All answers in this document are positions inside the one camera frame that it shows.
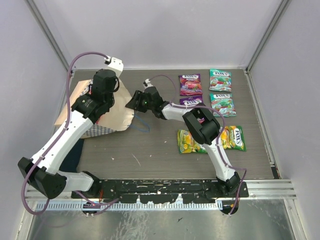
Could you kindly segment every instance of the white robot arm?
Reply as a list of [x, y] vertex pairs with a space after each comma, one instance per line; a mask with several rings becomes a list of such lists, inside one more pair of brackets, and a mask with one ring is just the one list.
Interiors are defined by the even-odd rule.
[[[157, 89], [148, 79], [144, 81], [143, 85], [144, 91], [135, 91], [126, 107], [143, 113], [151, 110], [157, 118], [185, 122], [194, 140], [207, 151], [215, 168], [221, 191], [225, 195], [234, 193], [239, 187], [240, 177], [234, 169], [230, 168], [231, 164], [223, 149], [221, 138], [219, 138], [217, 144], [220, 124], [213, 114], [202, 107], [195, 106], [190, 109], [172, 103], [169, 104], [168, 101], [164, 101], [160, 97]], [[202, 118], [204, 118], [204, 122], [199, 123], [198, 119]]]
[[[124, 65], [120, 59], [115, 57], [105, 58], [105, 63], [107, 67], [97, 71], [93, 77], [93, 83], [90, 86], [91, 93], [87, 92], [78, 97], [72, 105], [67, 130], [46, 153], [45, 158], [37, 165], [29, 178], [28, 183], [49, 199], [56, 198], [61, 192], [77, 190], [83, 192], [90, 190], [94, 195], [99, 188], [95, 186], [97, 178], [89, 172], [62, 172], [59, 171], [59, 168], [79, 138], [114, 105], [113, 93], [119, 89], [119, 76]], [[64, 128], [65, 124], [62, 124], [31, 159], [23, 157], [19, 161], [18, 167], [24, 177]]]

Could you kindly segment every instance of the fox's candy bag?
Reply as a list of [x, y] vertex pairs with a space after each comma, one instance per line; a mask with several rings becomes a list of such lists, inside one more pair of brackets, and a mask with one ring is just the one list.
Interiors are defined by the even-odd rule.
[[221, 134], [221, 142], [224, 149], [247, 151], [241, 126], [226, 126]]
[[180, 75], [180, 96], [202, 95], [200, 74]]
[[212, 94], [210, 93], [211, 107], [219, 111], [224, 117], [236, 116], [236, 110], [234, 101], [232, 100], [232, 94]]
[[[180, 105], [184, 106], [195, 106], [199, 103], [203, 103], [204, 100], [202, 96], [190, 96], [190, 97], [185, 97], [180, 99]], [[199, 123], [202, 123], [205, 119], [202, 118], [199, 120]]]
[[231, 72], [210, 69], [209, 90], [231, 92]]
[[205, 148], [197, 143], [186, 130], [178, 130], [178, 147], [181, 154], [202, 153], [205, 154]]

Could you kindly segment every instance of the green candy bag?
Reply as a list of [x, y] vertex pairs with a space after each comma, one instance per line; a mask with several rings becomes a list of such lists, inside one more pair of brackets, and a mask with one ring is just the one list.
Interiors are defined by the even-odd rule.
[[241, 126], [226, 126], [221, 134], [221, 143], [224, 149], [247, 151]]
[[211, 107], [220, 112], [224, 117], [236, 116], [236, 109], [232, 94], [212, 94], [210, 93]]

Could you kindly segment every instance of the blue cable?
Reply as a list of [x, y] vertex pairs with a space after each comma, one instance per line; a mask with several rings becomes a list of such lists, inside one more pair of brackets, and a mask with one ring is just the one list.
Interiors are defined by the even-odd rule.
[[134, 114], [133, 115], [136, 119], [138, 119], [143, 125], [145, 125], [148, 129], [142, 129], [142, 128], [139, 128], [137, 127], [136, 125], [129, 125], [130, 128], [133, 128], [133, 129], [137, 129], [139, 130], [140, 132], [143, 132], [143, 133], [150, 133], [150, 126], [148, 123], [146, 123], [141, 117], [139, 117], [138, 115]]

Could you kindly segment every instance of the white wall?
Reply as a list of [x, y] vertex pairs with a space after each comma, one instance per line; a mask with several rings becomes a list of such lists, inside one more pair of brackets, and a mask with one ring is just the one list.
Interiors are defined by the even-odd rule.
[[0, 234], [14, 239], [22, 217], [18, 169], [50, 138], [66, 72], [23, 0], [0, 3]]
[[293, 0], [252, 70], [277, 163], [318, 240], [320, 1]]
[[34, 1], [69, 61], [100, 51], [125, 68], [176, 69], [246, 67], [281, 0]]

